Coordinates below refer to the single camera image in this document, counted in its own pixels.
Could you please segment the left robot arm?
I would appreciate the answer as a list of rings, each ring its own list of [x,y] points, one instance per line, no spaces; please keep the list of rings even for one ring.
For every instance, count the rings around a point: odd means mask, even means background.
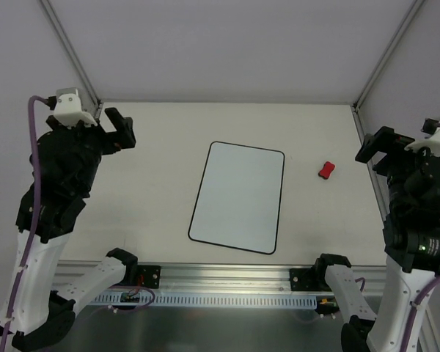
[[[52,288],[102,157],[136,145],[133,120],[115,108],[105,113],[113,131],[100,123],[67,127],[49,117],[49,132],[32,141],[34,181],[15,222],[18,250],[10,293],[0,309],[1,348],[38,351],[60,342],[96,296],[114,285],[129,287],[138,278],[136,255],[116,248],[67,287]]]

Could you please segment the white whiteboard black rim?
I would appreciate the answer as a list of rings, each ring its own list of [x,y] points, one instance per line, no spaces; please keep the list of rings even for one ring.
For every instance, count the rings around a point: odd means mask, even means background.
[[[271,255],[276,251],[285,154],[212,142],[188,228],[190,240]]]

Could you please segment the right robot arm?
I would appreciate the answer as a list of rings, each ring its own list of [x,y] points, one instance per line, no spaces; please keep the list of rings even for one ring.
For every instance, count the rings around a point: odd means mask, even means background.
[[[386,282],[378,311],[368,307],[348,258],[322,254],[313,282],[331,290],[343,318],[344,351],[415,351],[423,317],[440,283],[440,122],[428,121],[416,140],[382,127],[368,134],[356,161],[386,178],[389,212],[384,219]]]

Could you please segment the red whiteboard eraser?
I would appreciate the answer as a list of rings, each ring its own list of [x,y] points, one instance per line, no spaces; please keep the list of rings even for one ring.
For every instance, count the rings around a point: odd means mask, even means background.
[[[336,166],[330,161],[326,161],[323,164],[323,167],[318,172],[318,177],[328,180],[331,177],[332,172],[335,170]]]

